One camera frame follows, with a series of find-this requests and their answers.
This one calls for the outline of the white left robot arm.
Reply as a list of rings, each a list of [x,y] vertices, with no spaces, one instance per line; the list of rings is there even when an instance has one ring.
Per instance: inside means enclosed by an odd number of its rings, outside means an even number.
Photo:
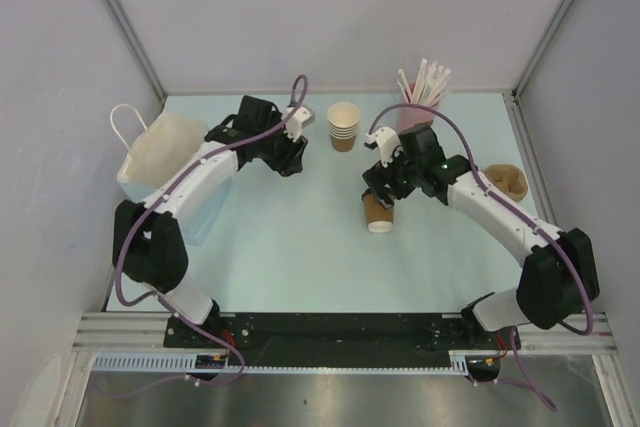
[[[255,159],[282,177],[301,172],[308,144],[302,131],[313,118],[309,107],[296,102],[280,111],[270,101],[244,96],[238,112],[207,132],[158,192],[116,208],[114,269],[188,319],[185,332],[197,345],[214,344],[221,323],[217,303],[188,275],[189,225],[195,220],[211,225],[232,176]]]

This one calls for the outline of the single brown paper cup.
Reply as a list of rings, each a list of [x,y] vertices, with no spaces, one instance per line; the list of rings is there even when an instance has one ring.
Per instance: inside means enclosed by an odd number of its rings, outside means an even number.
[[[386,209],[367,189],[361,196],[367,229],[370,233],[390,233],[394,227],[394,212]]]

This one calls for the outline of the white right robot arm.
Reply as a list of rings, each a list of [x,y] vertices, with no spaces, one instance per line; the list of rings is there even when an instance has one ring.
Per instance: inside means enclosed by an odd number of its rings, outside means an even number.
[[[484,348],[498,330],[533,324],[548,330],[573,314],[593,313],[600,286],[589,236],[578,228],[564,231],[530,216],[492,186],[462,155],[447,157],[428,125],[396,133],[381,127],[365,145],[379,160],[362,177],[368,194],[387,210],[415,191],[465,214],[517,261],[516,287],[489,293],[468,304],[461,323],[463,340]]]

